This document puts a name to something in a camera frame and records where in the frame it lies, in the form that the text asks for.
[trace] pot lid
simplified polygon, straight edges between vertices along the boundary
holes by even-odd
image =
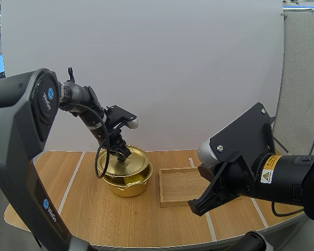
[[[149,157],[144,150],[132,145],[127,145],[127,148],[131,151],[131,154],[124,162],[119,161],[117,157],[113,155],[110,156],[106,175],[120,177],[130,176],[140,173],[147,167]],[[98,169],[101,173],[106,164],[106,156],[106,150],[99,154]]]

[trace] white backdrop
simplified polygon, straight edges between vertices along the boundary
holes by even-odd
[[[281,0],[4,0],[6,75],[73,67],[102,106],[138,116],[123,129],[147,151],[197,149],[260,101],[275,115],[283,62]],[[95,151],[59,111],[46,150]]]

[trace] pot handle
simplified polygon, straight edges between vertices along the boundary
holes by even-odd
[[[126,186],[124,188],[121,188],[121,187],[117,187],[118,189],[122,190],[122,191],[126,191],[127,189],[129,189],[130,187],[133,187],[133,186],[144,186],[145,185],[145,182],[143,180],[139,180],[139,181],[136,181],[136,182],[133,182],[133,183],[128,183],[126,184]]]

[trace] gray robot arm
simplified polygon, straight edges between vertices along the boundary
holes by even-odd
[[[43,249],[51,251],[92,250],[65,226],[32,162],[44,149],[59,107],[79,116],[88,127],[97,127],[96,118],[74,108],[74,104],[97,111],[110,129],[137,119],[116,106],[103,109],[90,87],[72,81],[62,85],[48,69],[0,79],[0,188]],[[99,128],[89,129],[97,139],[104,133]],[[111,150],[125,158],[130,152],[126,152],[121,130],[117,130],[117,134],[112,133]]]

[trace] black cable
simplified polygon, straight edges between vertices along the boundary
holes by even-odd
[[[63,105],[64,107],[65,106],[71,106],[71,107],[78,107],[78,108],[82,108],[86,111],[89,111],[91,112],[94,116],[97,117],[97,119],[100,121],[102,127],[103,127],[103,130],[104,130],[104,135],[105,135],[105,140],[102,142],[102,144],[99,146],[98,148],[98,151],[96,153],[96,157],[95,157],[95,174],[96,174],[96,177],[98,177],[99,179],[101,179],[105,173],[107,172],[107,168],[108,168],[108,164],[109,164],[109,157],[110,157],[110,143],[109,143],[109,136],[108,136],[108,131],[107,131],[107,128],[106,128],[106,125],[102,119],[102,117],[95,111],[93,110],[92,108],[88,107],[88,106],[85,106],[85,105],[81,105],[81,104],[65,104]],[[105,167],[104,167],[104,170],[103,172],[101,173],[101,175],[99,175],[98,173],[98,157],[99,157],[99,153],[100,153],[100,149],[102,148],[103,144],[105,143],[106,141],[106,151],[107,151],[107,155],[106,155],[106,163],[105,163]]]
[[[114,128],[113,130],[111,130],[111,132],[108,134],[108,136],[110,136],[113,132],[115,132],[117,130],[117,128]],[[100,144],[99,148],[98,148],[98,151],[96,151],[96,155],[95,155],[95,162],[94,162],[94,169],[95,169],[95,175],[96,177],[98,177],[99,179],[101,179],[107,172],[107,168],[108,168],[108,165],[106,166],[105,164],[105,167],[104,167],[104,170],[103,172],[101,173],[101,175],[99,175],[99,172],[98,172],[98,159],[99,159],[99,154],[100,154],[100,150],[101,148],[103,147],[103,144],[105,143],[105,140],[102,142],[102,144]]]
[[[274,208],[274,202],[273,202],[273,201],[272,201],[272,203],[271,203],[271,209],[272,209],[273,214],[274,214],[275,216],[277,216],[277,217],[290,216],[290,215],[293,215],[293,214],[296,214],[296,213],[300,213],[300,212],[302,212],[302,211],[304,210],[304,209],[302,208],[302,209],[299,209],[299,210],[294,211],[294,212],[291,212],[291,213],[277,213],[277,212],[276,212],[276,209]]]
[[[33,235],[33,237],[35,238],[37,244],[41,247],[42,245],[41,245],[40,241],[36,238],[36,236]]]

